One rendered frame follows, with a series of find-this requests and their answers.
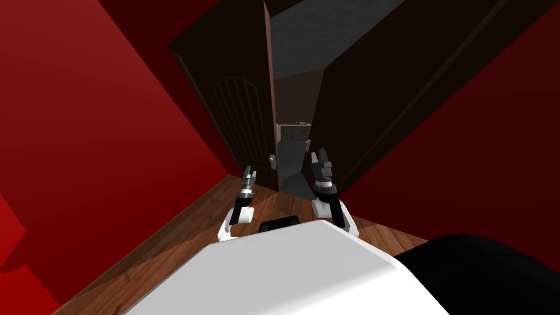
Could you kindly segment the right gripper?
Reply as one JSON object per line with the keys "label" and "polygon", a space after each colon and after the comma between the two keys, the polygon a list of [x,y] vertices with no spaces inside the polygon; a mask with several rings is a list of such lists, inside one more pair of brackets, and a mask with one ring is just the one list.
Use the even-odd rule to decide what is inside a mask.
{"label": "right gripper", "polygon": [[314,177],[314,186],[327,188],[334,186],[332,181],[332,162],[329,160],[326,150],[318,150],[318,157],[315,152],[311,152],[311,168]]}

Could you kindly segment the dark brown door leaf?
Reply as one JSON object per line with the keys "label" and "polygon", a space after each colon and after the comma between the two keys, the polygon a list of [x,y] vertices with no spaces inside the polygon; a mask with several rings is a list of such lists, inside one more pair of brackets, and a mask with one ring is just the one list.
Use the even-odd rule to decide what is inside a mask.
{"label": "dark brown door leaf", "polygon": [[170,42],[239,171],[279,190],[270,16],[264,0],[220,0]]}

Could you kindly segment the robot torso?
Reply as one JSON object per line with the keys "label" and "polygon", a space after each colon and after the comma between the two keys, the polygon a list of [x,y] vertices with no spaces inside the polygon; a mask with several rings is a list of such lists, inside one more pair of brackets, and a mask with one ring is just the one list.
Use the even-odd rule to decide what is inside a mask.
{"label": "robot torso", "polygon": [[394,257],[327,221],[216,242],[123,315],[448,315]]}

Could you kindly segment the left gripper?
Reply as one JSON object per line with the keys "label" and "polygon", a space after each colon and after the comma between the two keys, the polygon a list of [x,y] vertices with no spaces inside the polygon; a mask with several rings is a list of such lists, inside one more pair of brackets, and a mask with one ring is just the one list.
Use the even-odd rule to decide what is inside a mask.
{"label": "left gripper", "polygon": [[244,170],[241,187],[242,190],[253,190],[256,182],[256,171],[251,171],[251,166]]}

